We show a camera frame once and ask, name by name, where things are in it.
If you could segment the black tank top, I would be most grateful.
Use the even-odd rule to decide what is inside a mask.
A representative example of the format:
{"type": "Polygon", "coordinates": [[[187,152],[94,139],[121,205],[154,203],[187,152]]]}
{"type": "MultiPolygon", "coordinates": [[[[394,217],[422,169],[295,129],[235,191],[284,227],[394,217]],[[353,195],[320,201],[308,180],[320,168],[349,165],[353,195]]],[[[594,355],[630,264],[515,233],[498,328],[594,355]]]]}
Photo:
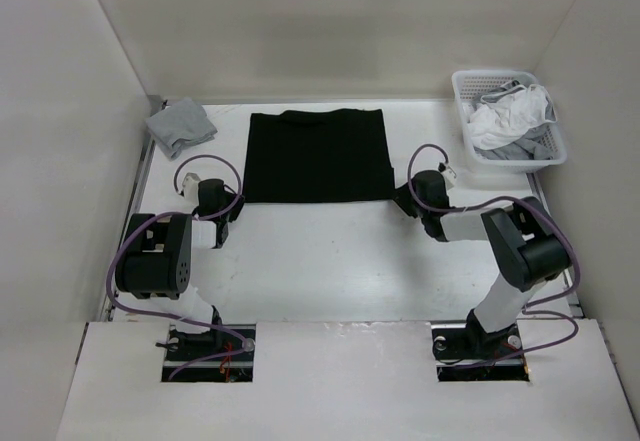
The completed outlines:
{"type": "Polygon", "coordinates": [[[383,111],[254,113],[243,177],[253,204],[314,204],[392,198],[383,111]]]}

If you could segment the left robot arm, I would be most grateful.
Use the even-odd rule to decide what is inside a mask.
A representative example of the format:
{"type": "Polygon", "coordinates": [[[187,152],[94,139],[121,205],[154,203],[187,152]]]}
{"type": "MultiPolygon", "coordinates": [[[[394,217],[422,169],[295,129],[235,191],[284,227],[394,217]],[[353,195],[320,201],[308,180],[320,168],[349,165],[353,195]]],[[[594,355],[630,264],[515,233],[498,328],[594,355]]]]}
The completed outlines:
{"type": "Polygon", "coordinates": [[[220,249],[228,238],[229,225],[244,205],[244,197],[221,179],[200,179],[189,173],[178,193],[191,203],[190,214],[177,213],[156,220],[152,214],[135,214],[126,234],[145,229],[126,248],[115,268],[115,285],[134,316],[172,314],[170,335],[180,347],[191,347],[206,360],[224,348],[224,333],[212,325],[222,323],[218,310],[204,301],[192,283],[195,250],[220,249]]]}

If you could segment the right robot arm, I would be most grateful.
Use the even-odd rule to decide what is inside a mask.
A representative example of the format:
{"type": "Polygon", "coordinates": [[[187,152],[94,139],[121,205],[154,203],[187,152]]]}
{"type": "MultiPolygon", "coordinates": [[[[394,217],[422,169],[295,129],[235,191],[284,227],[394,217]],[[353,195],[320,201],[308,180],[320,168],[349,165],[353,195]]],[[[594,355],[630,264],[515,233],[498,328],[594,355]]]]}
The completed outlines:
{"type": "Polygon", "coordinates": [[[516,319],[533,295],[571,265],[560,231],[534,196],[504,198],[502,207],[473,210],[450,204],[444,175],[421,171],[395,190],[393,201],[441,243],[486,241],[498,276],[462,328],[436,330],[437,357],[488,358],[515,334],[516,319]]]}

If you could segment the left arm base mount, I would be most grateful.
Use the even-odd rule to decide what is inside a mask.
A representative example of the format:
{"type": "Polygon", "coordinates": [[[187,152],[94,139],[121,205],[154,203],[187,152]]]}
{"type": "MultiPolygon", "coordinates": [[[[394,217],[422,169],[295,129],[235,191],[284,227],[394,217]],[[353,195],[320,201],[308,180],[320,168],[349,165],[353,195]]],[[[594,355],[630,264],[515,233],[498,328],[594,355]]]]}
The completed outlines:
{"type": "Polygon", "coordinates": [[[250,383],[254,352],[228,333],[209,330],[186,333],[175,327],[155,346],[164,352],[161,381],[165,383],[250,383]]]}

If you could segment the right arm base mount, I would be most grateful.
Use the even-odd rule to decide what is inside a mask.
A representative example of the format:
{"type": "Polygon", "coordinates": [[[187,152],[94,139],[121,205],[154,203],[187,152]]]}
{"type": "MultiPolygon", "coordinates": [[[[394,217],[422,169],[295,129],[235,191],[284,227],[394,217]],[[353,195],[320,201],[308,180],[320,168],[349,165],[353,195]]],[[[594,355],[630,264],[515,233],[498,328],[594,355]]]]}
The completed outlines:
{"type": "Polygon", "coordinates": [[[516,325],[484,338],[473,337],[464,323],[435,324],[431,334],[440,382],[529,381],[525,356],[507,359],[522,349],[516,325]]]}

